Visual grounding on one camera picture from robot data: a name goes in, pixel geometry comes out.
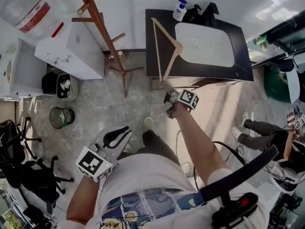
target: marble floor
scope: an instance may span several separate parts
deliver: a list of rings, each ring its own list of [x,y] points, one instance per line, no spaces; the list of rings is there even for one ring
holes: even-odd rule
[[[145,53],[126,55],[124,64],[126,68],[145,66]],[[32,119],[28,135],[42,138],[40,144],[31,143],[33,152],[46,162],[50,162],[51,157],[57,155],[57,171],[63,176],[75,178],[73,184],[61,183],[61,186],[67,189],[67,193],[61,195],[54,209],[57,219],[65,218],[70,199],[82,178],[75,161],[82,148],[88,145],[101,129],[112,125],[129,125],[132,129],[131,144],[135,148],[140,148],[143,120],[146,116],[151,116],[155,121],[155,132],[173,150],[179,131],[177,122],[167,118],[163,112],[164,91],[150,91],[145,70],[128,75],[126,98],[122,94],[120,74],[107,69],[104,79],[79,81],[79,84],[79,96],[74,101],[60,101],[55,97],[41,96],[24,99],[18,107],[19,120],[25,116]],[[253,112],[255,120],[268,121],[283,127],[286,125],[286,113],[292,106],[267,98],[263,87],[263,69],[254,70],[254,82],[240,82],[222,88],[205,86],[195,91],[200,98],[196,110],[192,112],[197,123],[212,140],[223,141],[233,148],[239,144],[233,138],[231,129],[240,124],[244,110]],[[71,108],[76,114],[74,123],[61,130],[54,129],[49,121],[49,113],[55,106]],[[219,149],[226,159],[229,152],[221,146]],[[182,135],[178,137],[177,153],[180,163],[185,163],[185,173],[191,172],[192,163]],[[244,157],[248,160],[257,155],[258,151],[244,149]],[[233,156],[230,156],[227,164],[233,170],[240,167]],[[257,187],[268,179],[268,174],[260,171],[249,182]],[[30,192],[26,193],[35,205],[45,210],[45,204],[39,198]]]

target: desk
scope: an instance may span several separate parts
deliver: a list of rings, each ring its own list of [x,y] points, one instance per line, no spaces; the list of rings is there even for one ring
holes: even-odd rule
[[[170,10],[146,10],[145,13],[146,75],[150,77],[152,82],[152,80],[159,78],[159,71],[153,22],[151,17],[156,18],[174,39],[176,39],[175,25],[179,22],[173,18],[173,11]],[[178,56],[173,63],[169,78],[195,77],[200,80],[200,82],[193,83],[192,87],[201,87],[212,83],[235,83],[236,80],[253,81],[251,62],[242,29],[224,21],[216,21],[216,29],[223,30],[230,37],[235,59],[234,66],[221,67],[215,65],[189,63]],[[161,32],[157,32],[157,39],[161,74],[164,75],[170,58],[172,57],[174,47]]]

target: white sink basin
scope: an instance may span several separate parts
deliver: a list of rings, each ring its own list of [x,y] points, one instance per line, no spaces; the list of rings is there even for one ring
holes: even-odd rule
[[[189,23],[175,26],[176,40],[183,46],[180,56],[187,62],[232,67],[234,54],[229,36],[218,29]]]

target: white water bottle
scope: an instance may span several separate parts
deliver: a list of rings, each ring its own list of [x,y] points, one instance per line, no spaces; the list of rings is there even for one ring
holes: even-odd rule
[[[186,8],[185,5],[187,4],[187,1],[185,0],[179,0],[180,3],[176,5],[175,10],[173,11],[173,18],[177,21],[182,21],[185,13]]]

